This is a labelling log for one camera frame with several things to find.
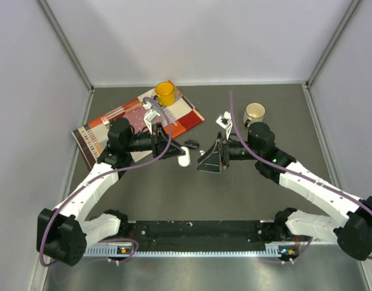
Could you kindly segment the white earbud charging case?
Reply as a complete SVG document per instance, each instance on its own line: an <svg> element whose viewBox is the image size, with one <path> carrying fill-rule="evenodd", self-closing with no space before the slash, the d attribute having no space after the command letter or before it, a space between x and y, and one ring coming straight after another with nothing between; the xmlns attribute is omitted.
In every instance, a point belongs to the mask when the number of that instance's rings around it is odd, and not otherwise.
<svg viewBox="0 0 372 291"><path fill-rule="evenodd" d="M181 167L187 167L191 164L189 149L185 146L182 146L181 149L184 151L184 154L177 157L178 165Z"/></svg>

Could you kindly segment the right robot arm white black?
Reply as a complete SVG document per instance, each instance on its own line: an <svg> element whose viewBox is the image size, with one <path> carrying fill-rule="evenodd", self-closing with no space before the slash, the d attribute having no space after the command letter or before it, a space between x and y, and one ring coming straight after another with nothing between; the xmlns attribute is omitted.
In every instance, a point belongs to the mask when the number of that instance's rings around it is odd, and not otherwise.
<svg viewBox="0 0 372 291"><path fill-rule="evenodd" d="M309 236L337 244L356 260L372 259L372 196L363 199L350 195L311 173L276 146L275 134L267 124L251 124L246 141L218 134L213 146L198 159L196 169L220 173L230 161L245 160L254 160L259 174L325 212L312 215L293 208L282 210L274 218L280 239Z"/></svg>

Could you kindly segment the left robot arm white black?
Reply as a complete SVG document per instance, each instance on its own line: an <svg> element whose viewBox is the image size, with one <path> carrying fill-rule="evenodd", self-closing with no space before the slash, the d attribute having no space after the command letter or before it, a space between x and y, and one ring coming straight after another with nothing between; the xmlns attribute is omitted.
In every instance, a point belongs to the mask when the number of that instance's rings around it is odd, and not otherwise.
<svg viewBox="0 0 372 291"><path fill-rule="evenodd" d="M172 139L161 123L153 124L151 132L135 133L126 118L118 118L110 123L107 136L105 149L83 182L62 203L38 215L36 249L42 257L74 266L93 245L128 236L127 215L117 210L106 210L94 219L88 215L126 171L137 168L133 152L149 151L154 161L176 157L182 167L191 162L189 150Z"/></svg>

